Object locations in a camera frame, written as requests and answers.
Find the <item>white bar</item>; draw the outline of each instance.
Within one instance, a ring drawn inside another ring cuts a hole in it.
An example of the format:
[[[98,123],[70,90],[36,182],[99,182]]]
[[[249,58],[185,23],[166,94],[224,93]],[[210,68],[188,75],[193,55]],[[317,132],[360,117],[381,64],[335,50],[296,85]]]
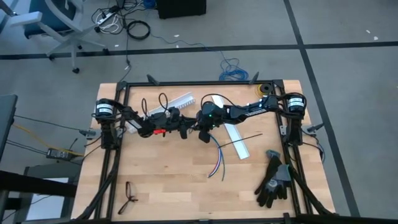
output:
[[[222,97],[213,95],[211,96],[213,98],[214,103],[222,108],[224,106],[224,102]],[[231,138],[231,141],[237,141],[242,139],[241,135],[239,134],[239,131],[236,129],[236,126],[233,124],[224,124],[226,131],[229,134],[229,137]],[[244,144],[243,141],[238,141],[234,142],[234,147],[236,152],[238,153],[238,156],[240,159],[245,159],[250,156],[248,149],[246,148],[246,145]]]

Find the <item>wooden tabletop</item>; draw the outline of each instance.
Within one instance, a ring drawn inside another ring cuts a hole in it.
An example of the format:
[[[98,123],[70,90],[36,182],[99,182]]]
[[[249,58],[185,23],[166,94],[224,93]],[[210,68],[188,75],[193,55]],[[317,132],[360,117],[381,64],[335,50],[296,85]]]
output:
[[[285,80],[284,84],[287,93],[302,92],[297,80]],[[115,83],[101,84],[98,99],[113,99],[115,88]],[[192,92],[195,104],[182,109],[181,113],[195,117],[200,110],[200,99],[205,94],[219,93],[237,105],[245,105],[258,100],[254,88],[248,85],[134,87],[129,93],[129,106],[141,114],[142,98],[147,100],[148,109],[152,110],[159,106],[159,93],[165,93],[172,100]],[[311,124],[308,112],[303,124]],[[180,138],[178,132],[167,133],[165,138],[162,135],[141,138],[127,132],[123,137],[112,220],[280,218],[285,212],[293,217],[290,191],[287,200],[274,201],[272,208],[259,207],[253,193],[264,178],[268,163],[265,151],[273,149],[282,154],[275,114],[266,113],[248,118],[236,127],[242,138],[258,133],[263,135],[244,140],[250,153],[247,159],[240,160],[232,144],[223,148],[226,164],[224,181],[221,181],[222,167],[212,178],[207,177],[217,162],[218,150],[214,142],[206,144],[199,140],[198,132],[192,132],[185,140]],[[95,120],[92,128],[99,128]],[[216,128],[211,133],[220,144],[231,141],[224,127]],[[314,139],[308,136],[303,136],[303,141],[315,144]],[[96,142],[87,147],[86,154],[99,144]],[[327,209],[334,211],[318,149],[307,145],[300,146],[299,149],[308,186]],[[104,150],[98,149],[85,159],[73,218],[84,211],[97,192],[103,158]],[[126,211],[118,215],[118,210],[126,202],[126,181],[132,183],[133,194],[139,201],[130,203]],[[301,195],[299,190],[298,196],[304,212]],[[102,217],[105,216],[107,198],[108,192],[104,196]]]

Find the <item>blue wire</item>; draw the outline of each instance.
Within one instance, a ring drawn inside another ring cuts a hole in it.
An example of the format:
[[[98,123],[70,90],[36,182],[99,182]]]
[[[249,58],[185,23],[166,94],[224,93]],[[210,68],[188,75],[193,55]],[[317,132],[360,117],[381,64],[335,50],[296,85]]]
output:
[[[155,37],[155,38],[161,39],[161,40],[163,40],[164,42],[166,42],[168,44],[176,44],[178,42],[182,42],[182,43],[187,44],[189,46],[200,45],[204,49],[206,49],[207,51],[221,53],[221,55],[223,56],[224,60],[222,60],[221,63],[220,63],[220,67],[221,67],[223,72],[221,72],[219,80],[247,80],[249,78],[248,72],[239,67],[239,59],[238,58],[226,58],[224,53],[222,51],[220,51],[220,50],[210,50],[203,43],[189,44],[189,43],[187,43],[184,40],[176,40],[176,41],[173,41],[173,42],[169,42],[169,41],[167,41],[166,39],[164,39],[161,36],[156,36],[156,35],[154,35],[152,33],[150,33],[150,35]],[[236,61],[236,65],[230,63],[230,61]]]
[[[225,161],[224,161],[223,151],[221,150],[220,144],[218,144],[218,141],[216,140],[216,138],[214,138],[211,134],[209,134],[209,135],[214,140],[214,142],[216,143],[218,150],[220,150],[220,152],[221,152],[221,158],[223,160],[223,169],[224,169],[223,170],[223,178],[222,178],[221,181],[224,181],[224,177],[225,177]]]

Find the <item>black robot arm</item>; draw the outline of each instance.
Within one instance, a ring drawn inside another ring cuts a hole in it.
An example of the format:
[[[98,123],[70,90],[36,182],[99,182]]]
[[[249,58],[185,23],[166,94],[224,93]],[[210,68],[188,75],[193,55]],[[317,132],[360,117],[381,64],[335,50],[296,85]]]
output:
[[[280,107],[279,101],[286,100],[288,111]],[[210,141],[209,130],[219,127],[221,124],[239,124],[246,118],[275,112],[289,120],[284,141],[290,144],[301,145],[302,132],[301,120],[305,115],[307,106],[306,98],[300,93],[288,93],[282,96],[263,96],[258,102],[249,103],[246,106],[224,105],[222,108],[212,101],[206,101],[197,113],[197,125],[194,130],[200,131],[199,138],[204,142]]]
[[[195,118],[187,118],[181,115],[178,108],[167,108],[164,112],[142,118],[130,106],[124,106],[117,101],[105,98],[96,102],[93,117],[101,125],[101,147],[103,149],[116,149],[120,145],[114,125],[122,119],[134,126],[143,138],[148,138],[153,134],[165,136],[166,132],[177,130],[180,131],[181,138],[186,139],[187,129],[196,123]]]

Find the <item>power strip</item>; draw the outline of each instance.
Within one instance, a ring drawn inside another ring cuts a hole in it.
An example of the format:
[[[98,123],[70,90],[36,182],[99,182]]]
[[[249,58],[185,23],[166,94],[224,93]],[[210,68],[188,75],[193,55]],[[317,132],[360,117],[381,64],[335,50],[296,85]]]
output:
[[[106,22],[110,17],[112,17],[112,16],[114,16],[114,15],[115,15],[115,12],[109,12],[109,13],[107,13],[107,15],[106,15],[105,18],[100,19],[100,20],[97,22],[97,25],[100,26],[101,24],[103,24],[104,22]]]

